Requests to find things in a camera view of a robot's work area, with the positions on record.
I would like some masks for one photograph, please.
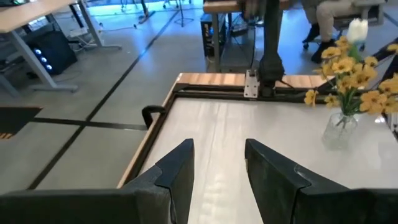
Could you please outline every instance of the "person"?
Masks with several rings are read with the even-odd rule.
[[[302,0],[305,15],[311,23],[311,29],[303,43],[313,41],[319,35],[321,44],[318,50],[312,55],[311,61],[321,63],[321,54],[328,47],[334,46],[333,23],[334,17],[349,16],[360,13],[357,7],[353,6],[354,0]]]

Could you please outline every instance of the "black box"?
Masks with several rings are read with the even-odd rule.
[[[27,45],[50,75],[59,75],[77,62],[68,39],[61,31],[46,32],[28,41]]]
[[[225,26],[225,15],[219,14],[218,16],[218,28],[220,30],[220,56],[224,49],[226,42],[226,26]],[[211,21],[211,14],[204,13],[200,18],[201,35],[203,39],[203,50],[205,51],[206,57],[214,56],[214,44],[213,44],[213,23]]]

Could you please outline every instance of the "white table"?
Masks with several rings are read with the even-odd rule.
[[[355,144],[347,150],[324,147],[321,136],[336,112],[322,105],[180,98],[141,172],[184,139],[194,139],[189,224],[262,223],[246,173],[247,138],[351,189],[398,188],[398,143],[381,119],[360,116]]]
[[[55,90],[55,91],[77,91],[76,85],[62,85],[55,83],[46,69],[42,66],[36,58],[31,49],[17,34],[15,29],[33,21],[42,16],[50,15],[65,6],[74,4],[76,0],[36,0],[21,6],[1,8],[0,9],[0,34],[7,34],[9,40],[14,44],[19,53],[25,58],[33,71],[41,79],[42,85],[34,85],[34,90]],[[87,26],[92,34],[95,44],[98,47],[117,47],[121,46],[105,46],[95,29],[94,23],[85,7],[83,1],[78,1],[81,13],[85,18]]]

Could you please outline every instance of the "person's leg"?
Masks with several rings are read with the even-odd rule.
[[[335,17],[349,16],[358,13],[359,9],[353,7],[351,0],[325,1],[317,7],[317,21],[320,27],[322,43],[318,50],[312,55],[311,60],[315,63],[322,62],[321,54],[328,47],[334,45],[333,23]]]
[[[308,43],[310,41],[313,41],[315,38],[317,38],[320,35],[320,29],[317,20],[317,8],[308,7],[304,9],[304,12],[309,23],[311,23],[310,32],[308,33],[307,37],[303,40],[303,43]]]

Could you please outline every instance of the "metal bracket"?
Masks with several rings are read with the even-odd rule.
[[[260,81],[258,79],[257,70],[247,70],[244,82],[244,97],[257,98],[259,95]]]

